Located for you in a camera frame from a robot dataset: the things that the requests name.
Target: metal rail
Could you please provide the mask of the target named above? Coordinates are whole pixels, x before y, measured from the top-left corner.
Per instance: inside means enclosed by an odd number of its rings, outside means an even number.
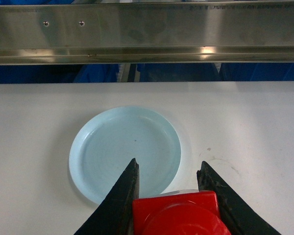
[[[294,62],[294,1],[0,6],[0,64]]]

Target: red cap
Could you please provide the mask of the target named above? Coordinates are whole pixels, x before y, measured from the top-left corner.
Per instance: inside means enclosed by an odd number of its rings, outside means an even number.
[[[231,235],[213,191],[137,199],[133,216],[134,235]]]

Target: plastic plate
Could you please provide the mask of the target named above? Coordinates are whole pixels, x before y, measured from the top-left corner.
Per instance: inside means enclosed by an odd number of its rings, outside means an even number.
[[[79,191],[100,204],[132,158],[140,166],[140,197],[158,195],[177,173],[180,141],[157,112],[119,107],[95,116],[78,132],[69,169]]]

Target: white table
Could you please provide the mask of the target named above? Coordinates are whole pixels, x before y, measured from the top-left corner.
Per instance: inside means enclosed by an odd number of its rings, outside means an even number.
[[[166,192],[207,161],[267,222],[294,235],[294,82],[0,85],[0,235],[73,234],[96,209],[72,184],[71,144],[123,105],[164,115],[182,145]]]

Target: screw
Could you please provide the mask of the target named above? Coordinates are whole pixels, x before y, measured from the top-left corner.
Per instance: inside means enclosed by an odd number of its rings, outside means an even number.
[[[44,24],[44,27],[49,27],[49,22],[48,21],[44,21],[43,24]]]
[[[79,25],[80,25],[81,27],[84,27],[84,26],[85,26],[85,22],[84,22],[84,21],[80,21],[80,22],[79,22]]]

